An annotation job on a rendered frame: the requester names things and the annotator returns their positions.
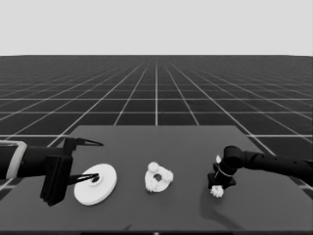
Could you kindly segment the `white round carrier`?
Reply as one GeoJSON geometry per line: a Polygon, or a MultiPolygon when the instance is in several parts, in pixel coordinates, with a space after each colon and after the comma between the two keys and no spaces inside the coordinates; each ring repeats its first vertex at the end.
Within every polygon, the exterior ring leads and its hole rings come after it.
{"type": "Polygon", "coordinates": [[[159,192],[162,192],[164,190],[167,189],[167,187],[170,185],[170,183],[164,181],[162,179],[162,173],[165,171],[165,170],[169,170],[169,169],[166,169],[164,168],[163,166],[159,165],[159,169],[158,169],[158,172],[156,173],[151,173],[147,170],[146,174],[145,174],[145,186],[146,186],[146,182],[150,179],[155,179],[157,181],[157,189],[155,192],[152,192],[152,193],[159,193],[159,192]]]}

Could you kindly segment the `large thick white disc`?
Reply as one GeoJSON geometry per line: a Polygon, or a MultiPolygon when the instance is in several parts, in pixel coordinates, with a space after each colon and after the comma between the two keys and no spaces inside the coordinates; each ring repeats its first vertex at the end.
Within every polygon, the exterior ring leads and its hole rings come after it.
{"type": "Polygon", "coordinates": [[[117,183],[117,173],[110,164],[96,164],[84,171],[84,174],[98,174],[98,179],[88,179],[76,183],[73,189],[75,199],[84,206],[101,203],[113,191],[117,183]]]}

